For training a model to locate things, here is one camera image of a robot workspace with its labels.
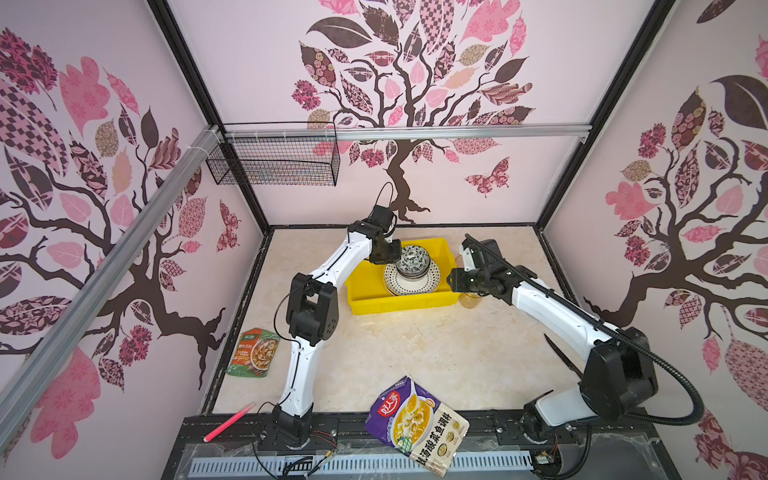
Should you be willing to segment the green patterned bowl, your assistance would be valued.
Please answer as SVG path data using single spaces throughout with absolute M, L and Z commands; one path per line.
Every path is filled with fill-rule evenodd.
M 431 263 L 431 257 L 424 247 L 407 245 L 402 248 L 400 258 L 395 262 L 395 268 L 401 276 L 417 279 L 427 274 Z

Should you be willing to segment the yellow dotted plate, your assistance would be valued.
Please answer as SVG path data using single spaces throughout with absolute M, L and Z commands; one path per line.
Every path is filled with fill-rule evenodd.
M 419 278 L 403 276 L 394 264 L 384 270 L 384 283 L 387 290 L 395 296 L 430 294 L 437 290 L 441 281 L 439 266 L 431 261 L 424 275 Z

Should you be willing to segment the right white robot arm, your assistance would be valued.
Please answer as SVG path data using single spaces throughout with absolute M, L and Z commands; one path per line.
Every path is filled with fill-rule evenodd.
M 585 361 L 578 384 L 545 393 L 526 405 L 525 421 L 540 433 L 571 421 L 615 421 L 654 396 L 658 382 L 652 360 L 629 345 L 647 338 L 623 332 L 587 314 L 551 289 L 530 269 L 513 266 L 494 240 L 467 237 L 463 266 L 447 277 L 454 292 L 491 296 L 526 313 L 563 340 Z

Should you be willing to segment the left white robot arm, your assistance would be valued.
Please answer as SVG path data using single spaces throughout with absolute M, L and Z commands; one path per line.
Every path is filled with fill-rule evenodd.
M 374 206 L 366 218 L 347 226 L 342 243 L 326 261 L 292 278 L 286 296 L 290 365 L 283 393 L 272 410 L 277 434 L 292 447 L 309 441 L 321 352 L 340 318 L 338 287 L 363 262 L 387 265 L 400 259 L 401 242 L 392 238 L 396 225 L 391 210 Z

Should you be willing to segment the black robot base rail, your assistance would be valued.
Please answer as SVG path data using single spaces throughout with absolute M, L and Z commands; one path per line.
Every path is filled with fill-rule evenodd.
M 519 410 L 465 411 L 462 415 L 470 426 L 457 454 L 527 451 L 533 470 L 476 477 L 461 474 L 449 479 L 678 479 L 681 476 L 656 429 L 648 423 L 632 419 L 616 423 L 571 422 L 555 428 L 547 440 L 535 444 L 524 436 Z M 262 460 L 300 455 L 312 459 L 320 455 L 328 460 L 334 455 L 346 454 L 401 454 L 365 430 L 363 413 L 314 414 L 308 443 L 294 448 L 278 437 L 267 412 L 247 414 L 212 442 L 204 443 L 203 437 L 224 419 L 222 415 L 185 419 L 163 478 L 188 479 L 186 473 L 195 458 Z M 279 477 L 272 479 L 290 479 L 290 468 L 286 466 Z

